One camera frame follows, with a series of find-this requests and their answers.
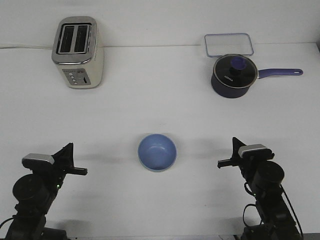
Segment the white table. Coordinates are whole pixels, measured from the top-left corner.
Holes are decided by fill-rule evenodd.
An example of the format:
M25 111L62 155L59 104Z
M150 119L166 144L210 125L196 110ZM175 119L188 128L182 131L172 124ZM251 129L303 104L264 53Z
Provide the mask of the white table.
M21 158L73 142L75 166L88 175L67 175L47 227L70 237L239 234L254 199L237 167L217 168L238 137L272 149L304 232L319 231L319 51L314 43L254 50L259 69L304 74L257 80L243 97L227 99L211 87L215 59L202 46L111 47L101 85L77 90L63 82L51 50L1 49L1 218L15 213L12 187L31 173ZM138 160L150 133L176 144L176 162L164 172ZM246 215L258 222L254 209Z

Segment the silver toaster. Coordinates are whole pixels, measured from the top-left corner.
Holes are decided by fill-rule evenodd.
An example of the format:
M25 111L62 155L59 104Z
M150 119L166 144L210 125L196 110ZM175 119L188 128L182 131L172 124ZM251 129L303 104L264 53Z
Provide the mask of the silver toaster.
M52 61L66 84L90 89L102 80L105 52L99 41L97 22L89 16L63 19L56 31Z

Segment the saucepan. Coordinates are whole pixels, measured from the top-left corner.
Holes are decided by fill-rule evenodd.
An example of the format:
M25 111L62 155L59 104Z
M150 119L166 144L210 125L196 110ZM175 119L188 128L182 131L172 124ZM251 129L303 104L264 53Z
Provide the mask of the saucepan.
M213 66L211 85L221 96L235 99L243 96L256 79L273 75L299 76L304 72L295 68L269 68L258 70L249 58L240 54L226 54Z

